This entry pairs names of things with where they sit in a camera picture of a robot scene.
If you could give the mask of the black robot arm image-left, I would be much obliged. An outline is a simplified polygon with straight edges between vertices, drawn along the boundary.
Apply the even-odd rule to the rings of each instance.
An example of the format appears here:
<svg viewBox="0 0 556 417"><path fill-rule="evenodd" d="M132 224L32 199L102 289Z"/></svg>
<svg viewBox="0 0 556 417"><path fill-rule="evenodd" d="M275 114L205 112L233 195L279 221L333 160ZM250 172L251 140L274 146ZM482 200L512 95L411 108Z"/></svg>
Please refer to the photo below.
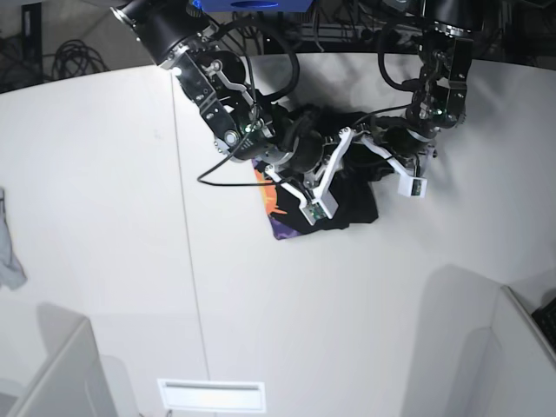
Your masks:
<svg viewBox="0 0 556 417"><path fill-rule="evenodd" d="M274 165L288 180L300 180L323 165L326 142L317 129L320 110L308 106L289 111L278 103L297 87L301 65L276 30L250 18L218 25L205 13L192 12L184 1L128 1L112 12L153 62L173 74L229 160ZM219 46L232 30L245 27L274 38L288 57L289 79L273 93L264 95L255 87L249 57Z"/></svg>

